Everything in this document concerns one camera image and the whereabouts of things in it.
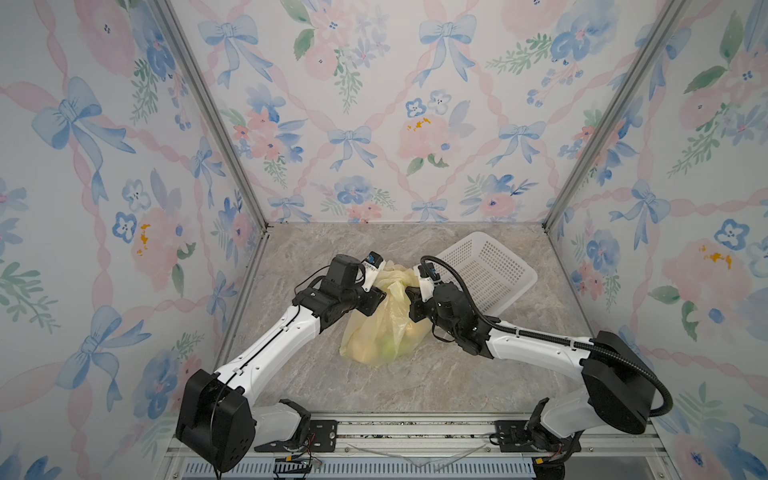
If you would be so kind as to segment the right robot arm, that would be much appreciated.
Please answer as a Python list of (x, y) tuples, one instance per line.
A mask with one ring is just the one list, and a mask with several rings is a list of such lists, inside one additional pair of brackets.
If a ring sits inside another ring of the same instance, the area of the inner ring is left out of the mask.
[(440, 283), (424, 299), (418, 287), (406, 290), (410, 318), (446, 331), (464, 352), (493, 360), (514, 360), (579, 381), (559, 398), (544, 398), (511, 439), (535, 451), (565, 453), (588, 429), (609, 426), (623, 433), (645, 432), (648, 420), (665, 414), (669, 395), (638, 355), (617, 335), (564, 337), (505, 326), (482, 317), (468, 295)]

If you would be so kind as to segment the green pear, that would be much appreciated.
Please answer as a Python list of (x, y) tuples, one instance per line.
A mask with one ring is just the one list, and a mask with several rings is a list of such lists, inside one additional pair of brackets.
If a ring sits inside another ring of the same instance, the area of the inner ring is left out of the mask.
[(385, 339), (381, 343), (380, 353), (383, 358), (394, 359), (399, 354), (399, 344), (392, 339)]

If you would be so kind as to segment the yellow plastic bag fruit print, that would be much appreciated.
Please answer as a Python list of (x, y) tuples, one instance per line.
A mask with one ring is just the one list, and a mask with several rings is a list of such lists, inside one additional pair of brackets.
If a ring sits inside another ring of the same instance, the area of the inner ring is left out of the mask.
[[(387, 261), (374, 286), (386, 293), (386, 299), (376, 312), (366, 317), (353, 311), (342, 336), (339, 353), (342, 357), (369, 366), (380, 366), (412, 353), (431, 331), (421, 321), (409, 318), (410, 300), (405, 290), (418, 287), (418, 278), (412, 268)], [(394, 359), (383, 358), (380, 346), (383, 340), (392, 339), (399, 344), (399, 354)]]

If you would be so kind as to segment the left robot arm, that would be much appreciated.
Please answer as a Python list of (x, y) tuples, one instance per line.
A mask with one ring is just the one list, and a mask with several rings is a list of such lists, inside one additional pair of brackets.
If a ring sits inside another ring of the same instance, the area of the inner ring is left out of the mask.
[(253, 345), (209, 373), (195, 372), (183, 390), (175, 436), (217, 475), (232, 470), (255, 447), (281, 444), (301, 450), (310, 442), (310, 413), (290, 400), (256, 407), (266, 384), (308, 342), (356, 310), (372, 315), (386, 294), (374, 282), (385, 262), (335, 256), (312, 275), (282, 317)]

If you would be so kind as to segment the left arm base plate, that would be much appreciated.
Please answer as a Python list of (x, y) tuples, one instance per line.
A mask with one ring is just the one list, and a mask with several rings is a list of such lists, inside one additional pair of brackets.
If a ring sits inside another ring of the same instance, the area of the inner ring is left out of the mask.
[(298, 430), (285, 441), (272, 441), (254, 446), (259, 453), (313, 453), (334, 452), (337, 442), (339, 422), (336, 420), (306, 420), (299, 424)]

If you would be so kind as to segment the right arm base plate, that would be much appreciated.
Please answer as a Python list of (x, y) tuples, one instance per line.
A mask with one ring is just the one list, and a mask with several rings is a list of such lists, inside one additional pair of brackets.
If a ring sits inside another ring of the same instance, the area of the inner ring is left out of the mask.
[(564, 455), (581, 450), (582, 431), (560, 438), (542, 426), (529, 426), (523, 420), (497, 420), (495, 431), (489, 435), (490, 442), (506, 453), (540, 453)]

